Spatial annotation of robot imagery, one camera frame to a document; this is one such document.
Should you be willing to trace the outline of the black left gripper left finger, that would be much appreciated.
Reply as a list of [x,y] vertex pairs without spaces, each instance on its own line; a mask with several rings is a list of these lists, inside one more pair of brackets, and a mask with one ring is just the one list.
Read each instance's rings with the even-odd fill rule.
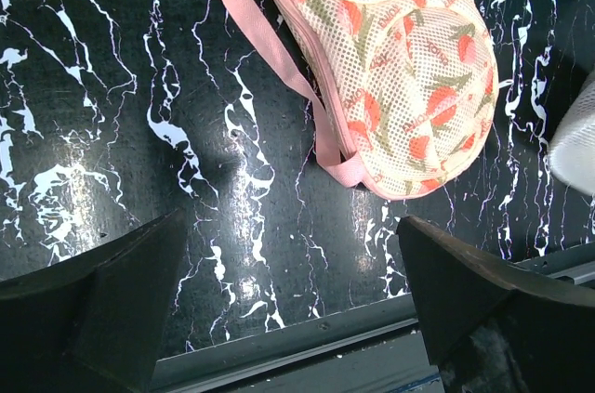
[[2,391],[147,391],[185,242],[176,211],[3,281]]

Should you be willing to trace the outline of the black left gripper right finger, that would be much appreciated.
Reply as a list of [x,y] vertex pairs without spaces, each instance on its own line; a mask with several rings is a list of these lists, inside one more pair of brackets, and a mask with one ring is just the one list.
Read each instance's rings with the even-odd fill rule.
[[397,233],[445,391],[593,391],[592,288],[523,269],[415,216]]

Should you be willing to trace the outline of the white mesh cylindrical laundry bag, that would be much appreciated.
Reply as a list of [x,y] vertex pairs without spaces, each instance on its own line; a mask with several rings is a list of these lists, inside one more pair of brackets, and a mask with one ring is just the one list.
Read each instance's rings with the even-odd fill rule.
[[549,168],[572,189],[594,194],[594,72],[582,84],[553,135]]

